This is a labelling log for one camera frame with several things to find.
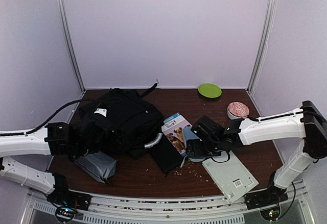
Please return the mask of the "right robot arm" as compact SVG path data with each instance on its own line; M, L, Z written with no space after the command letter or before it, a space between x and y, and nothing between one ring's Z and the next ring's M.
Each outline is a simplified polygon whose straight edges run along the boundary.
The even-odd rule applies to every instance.
M272 174L270 185L262 193L262 200L269 205L310 164L326 157L326 119L311 101L278 115L234 119L226 127L203 116L191 127L191 132L202 140L204 151L210 155L262 141L299 138L298 149L287 164Z

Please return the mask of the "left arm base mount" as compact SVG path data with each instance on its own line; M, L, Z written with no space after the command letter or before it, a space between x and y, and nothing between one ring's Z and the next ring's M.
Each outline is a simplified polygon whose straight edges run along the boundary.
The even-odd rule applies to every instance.
M54 191L45 196L55 207L55 217L59 222L69 222L78 214L78 210L88 210L91 195L69 190L66 177L63 175L51 173L51 176L54 178Z

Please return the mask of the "black student backpack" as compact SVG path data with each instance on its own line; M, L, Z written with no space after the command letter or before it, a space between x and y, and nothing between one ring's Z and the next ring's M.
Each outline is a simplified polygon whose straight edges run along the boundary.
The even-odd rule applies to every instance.
M138 159L163 137L163 114L153 104L144 100L156 86L154 84L142 94L136 90L112 89L96 101L80 107L80 119L95 120L105 127L123 129L125 153ZM94 114L96 108L107 109L107 117Z

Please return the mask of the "blue glasses case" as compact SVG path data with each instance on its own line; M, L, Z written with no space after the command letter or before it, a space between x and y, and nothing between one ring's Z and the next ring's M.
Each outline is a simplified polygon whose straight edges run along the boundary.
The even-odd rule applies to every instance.
M185 147L186 147L186 141L187 140L189 140L189 139L200 139L199 137L197 137L197 135L195 135L191 131L191 127L185 127L182 130L182 135L183 135L183 140L184 140L184 143L185 143ZM218 163L218 161L215 159L215 157L209 157L209 158L206 158L206 159L212 159L214 162ZM189 161L198 163L198 162L203 162L206 159L189 159Z

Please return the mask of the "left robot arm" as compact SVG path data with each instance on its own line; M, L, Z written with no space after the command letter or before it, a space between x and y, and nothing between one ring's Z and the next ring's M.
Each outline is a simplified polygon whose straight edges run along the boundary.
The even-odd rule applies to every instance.
M54 122L30 131L1 132L1 177L53 195L61 205L68 206L74 198L65 176L36 170L13 157L67 155L75 161L104 148L115 134L112 128L95 121L83 127Z

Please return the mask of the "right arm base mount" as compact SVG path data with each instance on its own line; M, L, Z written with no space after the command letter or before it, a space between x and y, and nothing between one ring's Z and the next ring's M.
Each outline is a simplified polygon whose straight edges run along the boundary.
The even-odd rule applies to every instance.
M276 171L271 174L265 190L244 195L247 209L263 208L260 214L267 221L278 221L283 216L280 204L288 200L286 189L281 189L274 185L275 174Z

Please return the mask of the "grey pencil pouch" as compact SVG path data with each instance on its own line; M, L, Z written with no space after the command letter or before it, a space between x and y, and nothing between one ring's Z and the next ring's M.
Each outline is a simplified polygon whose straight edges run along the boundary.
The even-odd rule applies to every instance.
M104 152L84 154L80 157L68 156L68 159L85 171L97 182L111 186L109 178L115 175L117 160Z

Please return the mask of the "black zip pouch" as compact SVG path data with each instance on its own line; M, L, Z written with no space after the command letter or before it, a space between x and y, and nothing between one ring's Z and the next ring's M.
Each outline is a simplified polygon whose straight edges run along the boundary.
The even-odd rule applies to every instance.
M183 161L183 156L165 135L163 135L158 144L150 148L150 155L165 174L179 167Z

